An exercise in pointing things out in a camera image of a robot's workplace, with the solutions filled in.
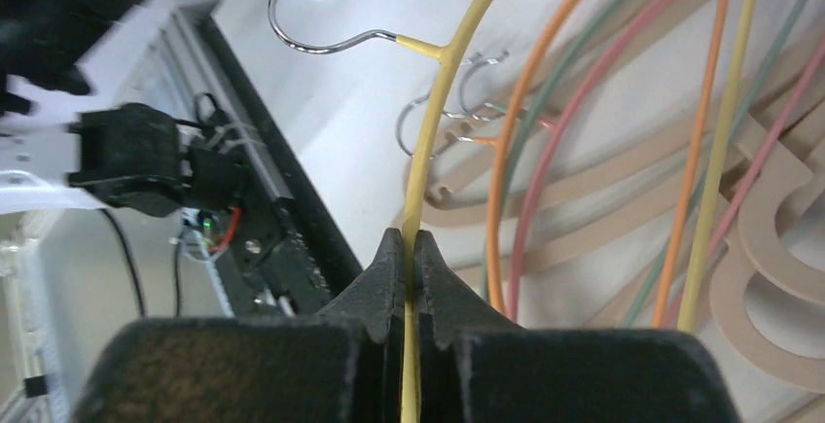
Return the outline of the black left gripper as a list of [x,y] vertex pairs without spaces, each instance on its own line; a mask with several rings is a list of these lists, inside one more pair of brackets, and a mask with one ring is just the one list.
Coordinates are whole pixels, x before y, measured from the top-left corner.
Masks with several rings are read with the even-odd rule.
[[80,168],[67,175],[104,204],[163,218],[182,208],[229,209],[248,181],[239,159],[186,145],[182,122],[140,103],[85,112],[68,125],[80,138]]

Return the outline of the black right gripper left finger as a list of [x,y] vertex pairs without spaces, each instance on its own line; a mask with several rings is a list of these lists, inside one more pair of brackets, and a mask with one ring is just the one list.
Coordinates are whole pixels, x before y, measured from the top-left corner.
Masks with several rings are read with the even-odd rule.
[[150,318],[102,351],[81,422],[395,422],[400,232],[311,315]]

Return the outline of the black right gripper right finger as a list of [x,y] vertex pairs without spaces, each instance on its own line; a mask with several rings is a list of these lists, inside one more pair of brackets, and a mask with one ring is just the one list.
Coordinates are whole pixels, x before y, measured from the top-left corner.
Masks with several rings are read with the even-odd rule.
[[736,422],[716,362],[673,330],[529,330],[485,303],[422,231],[426,422]]

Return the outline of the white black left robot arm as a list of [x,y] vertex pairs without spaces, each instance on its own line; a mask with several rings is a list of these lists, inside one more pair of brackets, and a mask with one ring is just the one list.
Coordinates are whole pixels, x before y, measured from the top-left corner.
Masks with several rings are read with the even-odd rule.
[[[79,63],[143,0],[1,0],[1,77],[87,95]],[[186,144],[187,122],[142,103],[83,112],[66,125],[1,138],[1,211],[130,208],[163,218],[182,208],[230,208],[247,173],[208,142]]]

